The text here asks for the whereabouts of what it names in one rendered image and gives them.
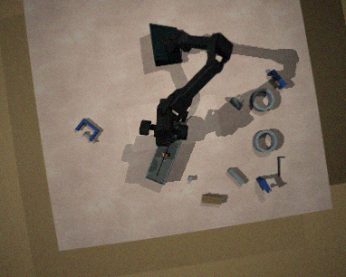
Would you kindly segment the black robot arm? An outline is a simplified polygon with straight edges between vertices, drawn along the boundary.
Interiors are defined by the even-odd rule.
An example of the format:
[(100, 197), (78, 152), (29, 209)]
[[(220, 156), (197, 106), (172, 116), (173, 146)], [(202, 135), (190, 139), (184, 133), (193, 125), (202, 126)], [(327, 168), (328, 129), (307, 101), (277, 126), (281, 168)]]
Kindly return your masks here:
[[(194, 96), (217, 74), (220, 73), (229, 61), (233, 44), (221, 33), (212, 33), (209, 36), (190, 35), (176, 27), (167, 37), (162, 36), (163, 50), (175, 53), (178, 49), (189, 53), (192, 48), (207, 50), (207, 64), (183, 87), (176, 89), (166, 99), (160, 99), (157, 107), (157, 125), (155, 128), (156, 145), (167, 147), (174, 143), (173, 122), (179, 122)], [(222, 62), (216, 59), (216, 55), (223, 57)], [(178, 113), (172, 112), (174, 110)]]

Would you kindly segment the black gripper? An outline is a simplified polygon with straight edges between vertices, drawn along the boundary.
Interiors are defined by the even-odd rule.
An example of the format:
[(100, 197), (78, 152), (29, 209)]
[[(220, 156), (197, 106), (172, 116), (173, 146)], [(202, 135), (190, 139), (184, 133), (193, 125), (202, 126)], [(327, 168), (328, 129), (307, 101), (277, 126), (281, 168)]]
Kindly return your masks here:
[[(150, 130), (154, 130), (154, 137), (155, 136), (155, 128), (156, 125), (151, 124), (151, 120), (143, 120), (140, 123), (140, 127), (139, 127), (139, 133), (140, 135), (144, 135), (144, 136), (148, 136), (149, 131)], [(182, 139), (182, 140), (186, 140), (187, 139), (187, 130), (188, 130), (188, 125), (182, 125), (182, 124), (178, 124), (178, 129), (174, 129), (172, 130), (172, 135), (175, 134), (177, 135), (177, 139)]]

